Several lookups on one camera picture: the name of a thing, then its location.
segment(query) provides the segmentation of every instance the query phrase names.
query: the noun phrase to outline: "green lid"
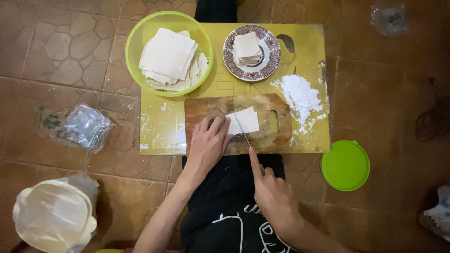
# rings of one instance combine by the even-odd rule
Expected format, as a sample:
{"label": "green lid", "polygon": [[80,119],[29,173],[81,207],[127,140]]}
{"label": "green lid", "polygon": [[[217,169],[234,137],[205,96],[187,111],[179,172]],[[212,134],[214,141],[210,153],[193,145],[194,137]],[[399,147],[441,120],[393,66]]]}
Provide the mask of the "green lid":
{"label": "green lid", "polygon": [[334,188],[352,191],[369,177],[369,158],[356,140],[338,140],[331,151],[324,153],[320,163],[325,180]]}

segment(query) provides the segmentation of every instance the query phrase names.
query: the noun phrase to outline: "decorative plate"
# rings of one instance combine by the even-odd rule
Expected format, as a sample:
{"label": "decorative plate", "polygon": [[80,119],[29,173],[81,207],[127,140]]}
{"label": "decorative plate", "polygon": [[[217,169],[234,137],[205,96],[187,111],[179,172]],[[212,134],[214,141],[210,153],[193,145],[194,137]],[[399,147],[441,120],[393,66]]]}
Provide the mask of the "decorative plate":
{"label": "decorative plate", "polygon": [[[239,66],[234,59],[234,37],[255,32],[262,51],[262,59],[255,65]],[[281,59],[281,49],[277,38],[267,29],[257,25],[244,25],[232,31],[223,47],[224,62],[227,69],[244,81],[259,81],[268,78],[277,69]]]}

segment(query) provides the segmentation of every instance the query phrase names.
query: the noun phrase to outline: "flour residue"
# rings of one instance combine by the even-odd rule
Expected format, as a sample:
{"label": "flour residue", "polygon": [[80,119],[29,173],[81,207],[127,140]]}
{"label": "flour residue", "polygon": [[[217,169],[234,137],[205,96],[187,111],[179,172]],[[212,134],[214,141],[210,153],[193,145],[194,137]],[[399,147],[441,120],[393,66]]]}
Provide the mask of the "flour residue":
{"label": "flour residue", "polygon": [[277,87],[284,95],[291,109],[291,116],[300,124],[300,129],[294,130],[293,134],[306,134],[317,120],[326,117],[325,113],[316,118],[309,119],[311,112],[319,112],[324,109],[324,105],[317,98],[319,91],[311,88],[311,84],[303,77],[297,75],[284,76],[281,80],[270,83]]}

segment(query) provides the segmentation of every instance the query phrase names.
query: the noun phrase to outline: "yellow board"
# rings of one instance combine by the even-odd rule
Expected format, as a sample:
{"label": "yellow board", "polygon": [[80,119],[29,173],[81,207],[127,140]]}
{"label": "yellow board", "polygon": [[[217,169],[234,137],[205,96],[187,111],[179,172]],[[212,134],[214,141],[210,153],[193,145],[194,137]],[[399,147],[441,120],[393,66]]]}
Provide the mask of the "yellow board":
{"label": "yellow board", "polygon": [[283,93],[270,85],[286,75],[305,78],[311,87],[319,91],[318,98],[323,110],[311,112],[306,123],[316,120],[311,129],[303,134],[300,124],[292,119],[292,139],[284,153],[317,153],[330,150],[329,100],[325,82],[324,31],[321,25],[259,24],[276,37],[281,46],[281,61],[275,73],[257,82],[243,82],[235,78],[226,68],[222,48],[227,36],[245,24],[202,23],[214,48],[211,73],[200,87],[180,97],[160,97],[142,90],[140,152],[142,155],[186,154],[185,109],[186,98],[219,97],[278,93],[286,102]]}

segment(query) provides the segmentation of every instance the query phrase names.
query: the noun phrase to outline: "finger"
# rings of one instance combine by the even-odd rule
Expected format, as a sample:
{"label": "finger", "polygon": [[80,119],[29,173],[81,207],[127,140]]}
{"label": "finger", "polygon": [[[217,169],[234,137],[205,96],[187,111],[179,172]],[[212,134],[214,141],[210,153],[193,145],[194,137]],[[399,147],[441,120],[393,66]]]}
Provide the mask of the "finger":
{"label": "finger", "polygon": [[195,125],[194,133],[192,134],[192,138],[194,138],[194,136],[196,136],[199,131],[200,131],[200,123]]}
{"label": "finger", "polygon": [[228,143],[230,143],[231,139],[234,137],[234,134],[229,134],[225,136],[224,143],[222,146],[222,154],[225,153],[226,147],[228,147]]}
{"label": "finger", "polygon": [[265,168],[265,175],[266,176],[274,176],[274,170],[272,168]]}
{"label": "finger", "polygon": [[212,120],[211,116],[206,116],[200,125],[200,133],[204,133],[208,130],[209,122]]}
{"label": "finger", "polygon": [[217,133],[218,130],[219,130],[219,127],[222,125],[222,123],[224,122],[224,120],[225,120],[225,115],[217,116],[217,117],[214,119],[214,122],[213,122],[213,123],[211,124],[211,126],[209,127],[209,130],[208,130],[208,131],[210,131],[212,134],[216,135],[216,133]]}
{"label": "finger", "polygon": [[258,155],[253,147],[248,149],[248,154],[250,155],[250,162],[252,163],[253,177],[255,178],[255,181],[259,180],[263,177],[263,175],[259,165]]}
{"label": "finger", "polygon": [[227,135],[228,129],[230,128],[230,123],[231,123],[231,119],[229,117],[226,117],[224,123],[219,128],[218,134],[220,136],[225,137]]}

